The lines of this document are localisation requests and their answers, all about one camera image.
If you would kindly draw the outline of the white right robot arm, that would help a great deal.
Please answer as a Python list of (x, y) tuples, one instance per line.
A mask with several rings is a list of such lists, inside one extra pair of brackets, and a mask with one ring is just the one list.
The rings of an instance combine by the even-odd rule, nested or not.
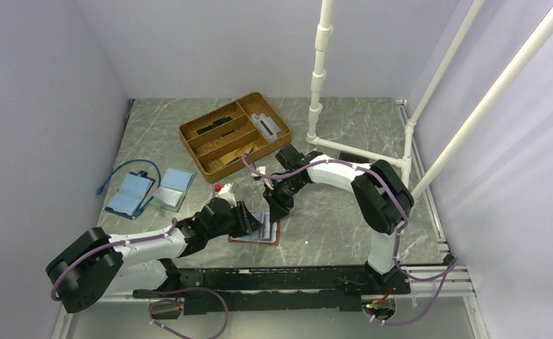
[(393, 167), (385, 160), (369, 164), (335, 159), (318, 151), (304, 155), (292, 145), (280, 149), (275, 158), (285, 171), (267, 177), (264, 185), (270, 220), (287, 217), (294, 207), (295, 194), (308, 184), (325, 184), (354, 194), (371, 228), (366, 284), (372, 292), (385, 292), (393, 284), (396, 271), (399, 227), (415, 205)]

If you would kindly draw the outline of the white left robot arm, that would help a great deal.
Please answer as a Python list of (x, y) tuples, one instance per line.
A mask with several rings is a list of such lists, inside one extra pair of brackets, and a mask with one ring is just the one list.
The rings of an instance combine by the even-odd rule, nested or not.
[(193, 216), (173, 219), (160, 230), (107, 234), (94, 227), (48, 264), (51, 298), (74, 314), (118, 292), (168, 297), (183, 285), (176, 258), (203, 250), (216, 237), (242, 237), (262, 228), (243, 202), (223, 198), (210, 199)]

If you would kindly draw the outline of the red leather card holder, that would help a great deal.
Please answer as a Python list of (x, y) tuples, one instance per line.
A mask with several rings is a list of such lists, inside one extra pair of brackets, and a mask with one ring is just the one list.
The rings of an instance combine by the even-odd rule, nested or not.
[(270, 212), (268, 210), (254, 213), (254, 217), (262, 224), (260, 229), (242, 237), (228, 237), (228, 242), (278, 245), (280, 242), (280, 222), (270, 223)]

